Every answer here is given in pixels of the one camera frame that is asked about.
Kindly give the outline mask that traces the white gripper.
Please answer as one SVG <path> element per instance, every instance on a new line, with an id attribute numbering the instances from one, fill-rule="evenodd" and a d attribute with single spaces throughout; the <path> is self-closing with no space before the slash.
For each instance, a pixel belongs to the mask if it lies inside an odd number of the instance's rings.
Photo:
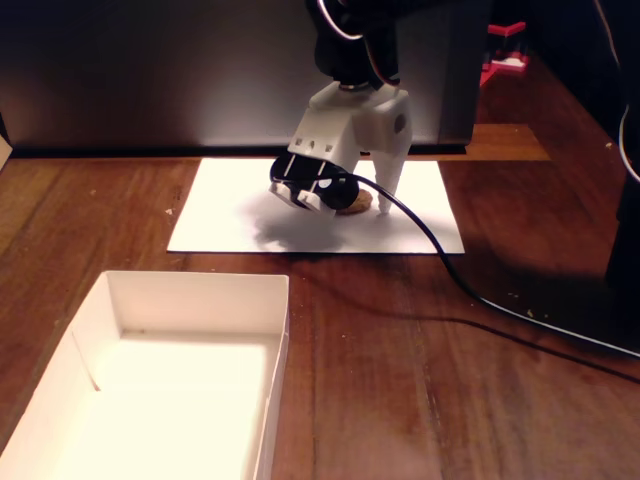
<path id="1" fill-rule="evenodd" d="M 309 100 L 288 151 L 344 169 L 369 152 L 376 184 L 395 195 L 411 142 L 407 91 L 388 85 L 347 91 L 332 83 Z"/>

